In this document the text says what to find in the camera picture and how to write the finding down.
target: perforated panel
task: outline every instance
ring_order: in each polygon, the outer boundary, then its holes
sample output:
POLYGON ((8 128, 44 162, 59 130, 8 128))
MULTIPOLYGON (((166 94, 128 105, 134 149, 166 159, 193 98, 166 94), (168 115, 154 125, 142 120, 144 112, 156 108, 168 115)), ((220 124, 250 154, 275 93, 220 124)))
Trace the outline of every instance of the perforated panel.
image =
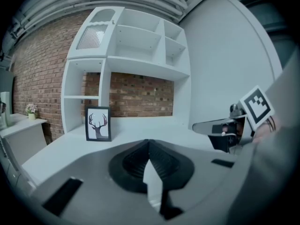
POLYGON ((95 25, 86 28, 77 49, 98 48, 105 34, 107 25, 95 25))

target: small plant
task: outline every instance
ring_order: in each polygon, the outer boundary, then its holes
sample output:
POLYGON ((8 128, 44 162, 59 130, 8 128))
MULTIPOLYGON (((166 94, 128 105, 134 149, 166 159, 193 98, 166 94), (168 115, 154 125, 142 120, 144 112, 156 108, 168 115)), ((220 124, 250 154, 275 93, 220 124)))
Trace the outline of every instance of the small plant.
POLYGON ((33 103, 29 103, 27 106, 26 106, 26 109, 25 109, 26 113, 30 114, 30 113, 35 113, 38 111, 38 108, 36 105, 34 105, 33 103))

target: black slot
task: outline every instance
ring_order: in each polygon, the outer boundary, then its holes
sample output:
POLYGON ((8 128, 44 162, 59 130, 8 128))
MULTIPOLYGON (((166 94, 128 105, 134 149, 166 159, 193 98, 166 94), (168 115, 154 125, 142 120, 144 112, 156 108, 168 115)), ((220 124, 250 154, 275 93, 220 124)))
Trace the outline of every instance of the black slot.
POLYGON ((43 205, 45 209, 59 216, 83 182, 70 178, 43 205))
POLYGON ((212 163, 218 164, 223 167, 229 167, 229 168, 232 168, 234 165, 234 162, 228 162, 221 159, 214 159, 212 160, 212 163))

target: picture frame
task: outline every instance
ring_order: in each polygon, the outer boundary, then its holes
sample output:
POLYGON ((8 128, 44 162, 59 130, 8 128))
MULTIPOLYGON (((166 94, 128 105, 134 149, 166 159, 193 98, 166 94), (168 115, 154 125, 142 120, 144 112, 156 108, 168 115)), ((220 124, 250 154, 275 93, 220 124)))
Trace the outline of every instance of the picture frame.
POLYGON ((85 136, 87 141, 112 141, 110 107, 85 108, 85 136))

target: white cabinet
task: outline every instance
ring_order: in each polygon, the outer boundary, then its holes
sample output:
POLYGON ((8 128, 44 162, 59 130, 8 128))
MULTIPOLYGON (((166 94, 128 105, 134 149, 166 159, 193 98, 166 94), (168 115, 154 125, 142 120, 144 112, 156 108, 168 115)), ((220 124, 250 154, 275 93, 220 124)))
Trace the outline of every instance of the white cabinet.
MULTIPOLYGON (((187 129, 191 81, 182 28, 160 17, 123 7, 95 8, 79 29, 67 55, 61 98, 65 133, 84 129, 81 100, 96 99, 99 106, 109 106, 111 72, 174 81, 173 120, 187 129), (98 96, 81 95, 85 72, 101 73, 98 96)), ((167 117, 144 119, 148 124, 149 120, 153 124, 156 120, 160 125, 164 121, 169 123, 167 117)))

